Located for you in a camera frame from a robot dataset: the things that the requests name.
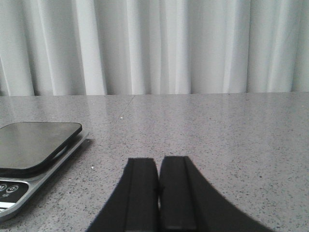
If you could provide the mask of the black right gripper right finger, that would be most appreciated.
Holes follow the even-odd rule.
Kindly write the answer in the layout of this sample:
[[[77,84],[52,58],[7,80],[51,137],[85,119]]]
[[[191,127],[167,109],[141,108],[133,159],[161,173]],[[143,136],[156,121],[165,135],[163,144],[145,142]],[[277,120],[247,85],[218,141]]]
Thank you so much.
[[[163,232],[270,230],[225,199],[188,157],[164,157],[159,182]]]

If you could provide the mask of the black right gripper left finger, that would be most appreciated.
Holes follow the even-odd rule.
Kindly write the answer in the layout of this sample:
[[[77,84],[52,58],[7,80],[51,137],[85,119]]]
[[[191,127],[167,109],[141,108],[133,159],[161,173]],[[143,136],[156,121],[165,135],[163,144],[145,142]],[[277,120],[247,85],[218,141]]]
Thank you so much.
[[[158,231],[158,188],[155,161],[129,158],[117,187],[87,231]]]

